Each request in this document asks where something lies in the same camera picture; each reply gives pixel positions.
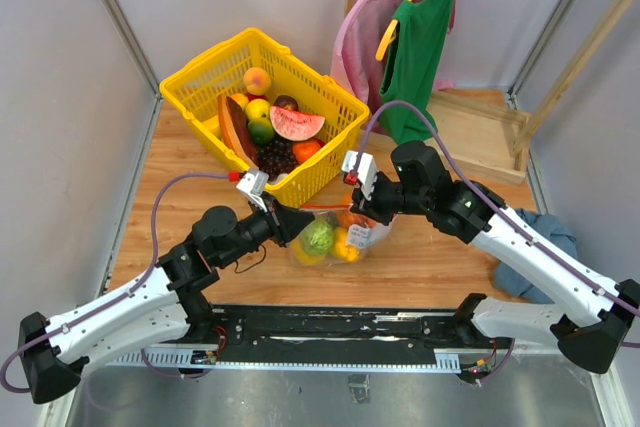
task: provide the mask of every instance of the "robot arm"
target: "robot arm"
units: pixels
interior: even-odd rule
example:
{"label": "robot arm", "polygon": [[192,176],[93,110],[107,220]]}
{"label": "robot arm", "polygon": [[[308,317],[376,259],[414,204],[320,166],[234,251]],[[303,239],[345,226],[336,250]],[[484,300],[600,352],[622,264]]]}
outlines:
{"label": "robot arm", "polygon": [[591,372],[609,369],[631,327],[633,314],[615,305],[603,292],[594,292],[534,244],[542,244],[606,291],[617,291],[619,298],[634,307],[640,302],[638,283],[627,280],[618,284],[587,268],[537,235],[503,199],[474,183],[508,219],[534,238],[527,241],[465,183],[454,182],[436,150],[423,142],[408,142],[392,152],[399,182],[377,172],[375,161],[368,154],[363,155],[354,173],[357,175],[353,175],[356,156],[356,152],[349,152],[342,166],[345,182],[358,184],[352,197],[353,212],[383,224],[399,213],[425,215],[441,232],[506,262],[555,302],[535,305],[471,294],[457,311],[462,321],[487,337],[557,345],[569,360]]}
{"label": "robot arm", "polygon": [[[210,332],[212,312],[201,291],[219,280],[217,269],[257,251],[267,240],[288,244],[314,219],[263,194],[265,182],[266,174],[246,173],[237,188],[249,198],[253,213],[238,221],[229,207],[209,209],[183,242],[160,257],[140,288],[133,286],[144,274],[73,311],[49,319],[39,312],[25,317],[20,346],[62,330],[21,355],[34,402],[66,394],[82,376],[128,352],[184,337],[197,340]],[[123,293],[122,301],[110,305]]]}

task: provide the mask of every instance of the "plastic bag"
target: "plastic bag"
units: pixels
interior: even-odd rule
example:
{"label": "plastic bag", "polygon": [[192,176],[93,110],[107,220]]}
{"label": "plastic bag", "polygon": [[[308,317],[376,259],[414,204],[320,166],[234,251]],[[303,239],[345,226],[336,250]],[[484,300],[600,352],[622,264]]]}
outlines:
{"label": "plastic bag", "polygon": [[315,220],[289,245],[294,264],[328,266],[353,263],[391,231],[364,215],[348,209],[314,211]]}

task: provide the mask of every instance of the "folded blue towel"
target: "folded blue towel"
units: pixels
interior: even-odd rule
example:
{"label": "folded blue towel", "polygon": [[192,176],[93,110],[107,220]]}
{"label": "folded blue towel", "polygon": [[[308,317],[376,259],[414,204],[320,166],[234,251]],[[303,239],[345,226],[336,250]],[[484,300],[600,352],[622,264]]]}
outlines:
{"label": "folded blue towel", "polygon": [[[555,215],[538,214],[524,209],[517,209],[516,213],[556,247],[574,259],[578,258],[575,236]],[[501,262],[495,270],[493,285],[514,297],[524,297],[536,304],[553,304],[553,301],[544,292],[504,262]]]}

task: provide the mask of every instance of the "grapes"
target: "grapes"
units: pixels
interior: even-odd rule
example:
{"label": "grapes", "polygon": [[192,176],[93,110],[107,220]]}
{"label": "grapes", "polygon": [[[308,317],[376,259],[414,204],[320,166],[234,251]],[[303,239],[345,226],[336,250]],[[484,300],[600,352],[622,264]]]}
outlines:
{"label": "grapes", "polygon": [[275,180],[280,174],[288,174],[298,166],[293,155],[293,142],[276,136],[258,152],[258,167]]}

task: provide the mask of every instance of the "wooden table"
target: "wooden table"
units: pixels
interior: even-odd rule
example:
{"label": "wooden table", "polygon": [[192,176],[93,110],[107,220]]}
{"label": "wooden table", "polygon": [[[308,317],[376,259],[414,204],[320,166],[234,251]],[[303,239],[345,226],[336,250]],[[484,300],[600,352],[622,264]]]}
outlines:
{"label": "wooden table", "polygon": [[[464,91],[478,100],[504,106],[500,91]],[[381,170],[393,169],[388,153],[368,149]],[[165,104],[113,273],[116,288],[145,269],[151,256],[149,219],[160,188],[189,171],[224,172],[222,164],[194,137],[180,114]],[[483,181],[511,206],[535,209],[529,186]],[[312,201],[336,203],[349,188],[336,177]],[[223,180],[186,179],[174,185],[158,212],[160,252],[184,240],[191,225],[217,204],[232,207],[238,218],[250,210],[233,184]],[[209,287],[211,302],[256,304],[314,304],[385,307],[456,307],[470,292],[508,298],[491,285],[496,259],[458,239],[435,230],[423,217],[400,216],[389,237],[354,264],[300,267],[286,249],[267,246],[265,262],[237,275],[229,268]],[[261,253],[245,256],[249,266]]]}

